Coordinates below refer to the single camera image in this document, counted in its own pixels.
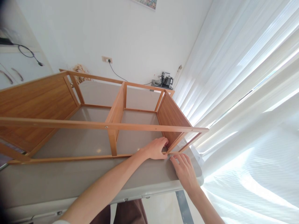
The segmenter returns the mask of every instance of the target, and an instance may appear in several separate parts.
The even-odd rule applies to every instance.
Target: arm
[[[147,159],[167,159],[162,148],[167,138],[156,138],[137,153],[108,171],[85,190],[60,218],[71,224],[90,223],[122,189],[135,170]]]
[[[200,188],[190,158],[185,154],[176,154],[172,156],[170,160],[173,163],[183,188],[199,211],[205,224],[224,223]]]

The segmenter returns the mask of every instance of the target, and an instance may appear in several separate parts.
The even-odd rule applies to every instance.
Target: cabinet handle
[[[6,78],[8,78],[10,84],[13,84],[12,79],[4,71],[0,70],[0,73],[3,73],[6,76]]]
[[[21,81],[24,81],[23,77],[21,76],[21,74],[17,70],[15,70],[14,68],[12,68],[12,70],[15,71],[19,75],[19,77],[21,78]]]

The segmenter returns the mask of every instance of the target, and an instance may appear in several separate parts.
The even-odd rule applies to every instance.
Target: table top
[[[85,81],[80,85],[86,104],[111,106],[118,85]],[[140,88],[127,89],[127,107],[154,110],[159,93]],[[108,109],[82,107],[71,120],[103,122]],[[123,123],[159,124],[156,114],[124,111]],[[134,153],[161,132],[121,130],[117,142],[119,154]],[[191,157],[197,179],[203,184],[202,171],[190,149],[185,151]],[[34,156],[35,158],[62,156],[92,156],[111,154],[106,130],[60,129]],[[59,162],[30,165],[10,165],[0,172],[0,188],[5,196],[6,208],[29,206],[31,204],[53,204],[65,199],[69,206],[88,186],[107,171],[125,159],[97,161]],[[181,189],[169,159],[147,160],[130,177],[112,203],[133,200]],[[40,212],[48,212],[49,206],[39,206]]]

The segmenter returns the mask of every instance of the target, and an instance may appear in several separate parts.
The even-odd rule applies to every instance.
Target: hand
[[[141,148],[142,152],[147,159],[167,159],[167,154],[162,154],[162,148],[168,144],[168,139],[165,137],[156,138],[145,147]]]
[[[175,154],[170,157],[170,160],[187,193],[199,187],[191,160],[186,154]]]

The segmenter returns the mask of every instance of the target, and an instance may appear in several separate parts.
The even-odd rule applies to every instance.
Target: electric kettle
[[[170,76],[167,76],[164,78],[163,80],[163,84],[166,85],[166,86],[169,86],[173,83],[173,78],[170,77]]]

